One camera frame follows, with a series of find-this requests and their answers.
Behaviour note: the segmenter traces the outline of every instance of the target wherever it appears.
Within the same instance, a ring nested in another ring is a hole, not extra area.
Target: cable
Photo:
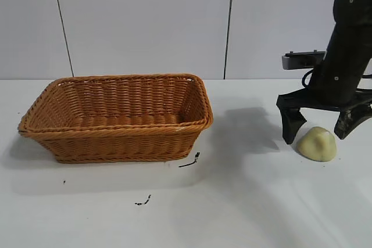
[[[303,87],[307,87],[308,85],[306,84],[306,78],[314,71],[314,69],[311,69],[310,71],[308,71],[305,75],[303,75],[302,77],[302,85]]]

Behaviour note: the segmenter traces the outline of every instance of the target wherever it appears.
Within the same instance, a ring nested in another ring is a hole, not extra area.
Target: black cable
[[[200,155],[200,152],[197,152],[196,155],[195,155],[195,160],[194,160],[194,162],[189,163],[189,164],[186,164],[186,165],[183,165],[183,166],[178,166],[178,167],[179,167],[179,168],[183,168],[183,167],[187,167],[187,166],[191,166],[191,165],[195,164],[195,163],[198,161],[199,155]]]
[[[305,75],[303,75],[302,77],[302,85],[303,87],[307,87],[308,85],[306,84],[306,78],[314,71],[314,69],[311,69],[310,71],[308,71]]]

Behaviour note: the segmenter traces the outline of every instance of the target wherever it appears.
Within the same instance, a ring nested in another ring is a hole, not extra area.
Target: black debris
[[[136,205],[136,206],[142,206],[142,205],[145,205],[145,204],[147,204],[147,203],[149,202],[150,198],[151,198],[151,195],[148,196],[147,200],[146,200],[144,203],[135,203],[135,205]]]
[[[195,155],[194,162],[189,163],[189,164],[186,164],[186,165],[183,165],[183,166],[178,166],[178,167],[179,167],[179,168],[183,168],[183,167],[188,167],[188,166],[191,166],[191,165],[195,164],[195,163],[198,161],[198,159],[199,159],[199,155],[200,155],[200,152],[198,152],[198,153]]]

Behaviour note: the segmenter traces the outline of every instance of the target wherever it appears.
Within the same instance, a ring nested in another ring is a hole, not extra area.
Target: sponge
[[[331,161],[337,153],[336,140],[331,132],[321,127],[313,127],[297,143],[302,156],[314,161]]]

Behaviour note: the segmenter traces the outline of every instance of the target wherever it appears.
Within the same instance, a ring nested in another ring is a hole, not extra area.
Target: robotic arm
[[[287,70],[313,68],[303,78],[304,89],[278,97],[287,144],[306,122],[301,107],[340,112],[335,126],[340,139],[372,117],[372,90],[357,88],[372,58],[372,0],[335,0],[333,14],[336,25],[326,52],[282,57]]]

